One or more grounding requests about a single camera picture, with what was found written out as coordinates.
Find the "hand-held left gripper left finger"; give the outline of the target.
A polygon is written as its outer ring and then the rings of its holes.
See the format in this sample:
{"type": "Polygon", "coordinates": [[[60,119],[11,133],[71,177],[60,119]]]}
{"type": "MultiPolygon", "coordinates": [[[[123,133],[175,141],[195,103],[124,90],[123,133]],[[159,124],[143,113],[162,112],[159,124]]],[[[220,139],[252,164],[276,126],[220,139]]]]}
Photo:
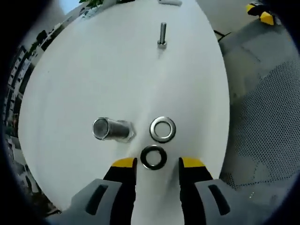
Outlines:
{"type": "Polygon", "coordinates": [[[129,225],[136,198],[137,158],[115,161],[71,199],[68,209],[48,218],[51,225],[129,225]]]}

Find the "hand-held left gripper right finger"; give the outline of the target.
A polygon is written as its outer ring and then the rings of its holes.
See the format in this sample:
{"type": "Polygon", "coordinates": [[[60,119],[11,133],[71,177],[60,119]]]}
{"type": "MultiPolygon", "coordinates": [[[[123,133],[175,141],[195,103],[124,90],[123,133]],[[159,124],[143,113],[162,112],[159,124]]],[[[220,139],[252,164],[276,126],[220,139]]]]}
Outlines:
{"type": "Polygon", "coordinates": [[[179,184],[186,225],[262,225],[267,219],[266,207],[214,179],[197,158],[179,158],[179,184]]]}

